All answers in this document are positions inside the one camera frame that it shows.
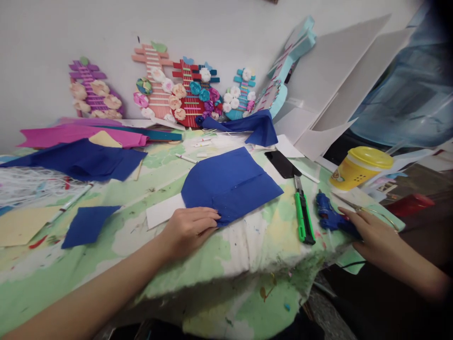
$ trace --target green leaf decoration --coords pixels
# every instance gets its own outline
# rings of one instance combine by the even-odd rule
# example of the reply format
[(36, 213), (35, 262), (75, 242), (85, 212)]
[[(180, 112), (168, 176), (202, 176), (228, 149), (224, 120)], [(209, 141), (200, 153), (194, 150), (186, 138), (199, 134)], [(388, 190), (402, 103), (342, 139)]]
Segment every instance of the green leaf decoration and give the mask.
[(83, 66), (87, 66), (90, 63), (87, 57), (80, 57), (80, 62)]
[(157, 42), (151, 42), (151, 45), (154, 47), (154, 49), (159, 52), (159, 53), (165, 53), (167, 52), (167, 47), (164, 44), (157, 43)]

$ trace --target white string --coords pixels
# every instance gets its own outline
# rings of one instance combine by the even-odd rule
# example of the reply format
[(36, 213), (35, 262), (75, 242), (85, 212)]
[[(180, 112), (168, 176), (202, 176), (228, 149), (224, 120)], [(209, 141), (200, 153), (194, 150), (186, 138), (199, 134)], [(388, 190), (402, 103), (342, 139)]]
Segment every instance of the white string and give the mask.
[(0, 208), (28, 205), (51, 196), (74, 195), (86, 185), (67, 178), (64, 173), (44, 168), (0, 168)]

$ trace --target hot glue gun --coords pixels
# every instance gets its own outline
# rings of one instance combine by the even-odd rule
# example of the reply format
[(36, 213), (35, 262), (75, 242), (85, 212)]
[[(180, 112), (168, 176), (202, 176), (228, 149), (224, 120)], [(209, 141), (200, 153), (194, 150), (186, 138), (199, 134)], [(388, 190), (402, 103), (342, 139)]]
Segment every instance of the hot glue gun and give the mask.
[(344, 215), (334, 210), (332, 204), (330, 204), (330, 199), (321, 190), (316, 195), (316, 204), (318, 206), (318, 215), (321, 218), (320, 224), (323, 229), (331, 231), (340, 229), (354, 236), (356, 239), (362, 240), (362, 236), (360, 236), (354, 224), (346, 220)]

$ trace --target black phone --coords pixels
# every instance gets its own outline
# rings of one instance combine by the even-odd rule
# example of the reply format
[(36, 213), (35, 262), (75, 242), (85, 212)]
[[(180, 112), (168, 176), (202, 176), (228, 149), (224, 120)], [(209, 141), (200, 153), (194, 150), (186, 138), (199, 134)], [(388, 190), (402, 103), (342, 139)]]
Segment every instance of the black phone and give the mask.
[(283, 178), (288, 179), (294, 178), (295, 175), (302, 175), (294, 164), (292, 164), (280, 151), (269, 151), (264, 154)]

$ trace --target pink felt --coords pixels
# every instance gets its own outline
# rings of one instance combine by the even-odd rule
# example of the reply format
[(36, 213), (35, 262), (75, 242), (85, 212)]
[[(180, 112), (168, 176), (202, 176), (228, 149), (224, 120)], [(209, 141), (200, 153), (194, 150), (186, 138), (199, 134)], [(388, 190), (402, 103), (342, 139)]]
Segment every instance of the pink felt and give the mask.
[(91, 127), (76, 124), (64, 124), (43, 129), (21, 130), (27, 140), (18, 145), (22, 147), (47, 148), (59, 143), (71, 143), (82, 138), (90, 138), (99, 131), (106, 131), (114, 140), (121, 143), (123, 148), (145, 146), (147, 136), (142, 134), (113, 130), (105, 127)]

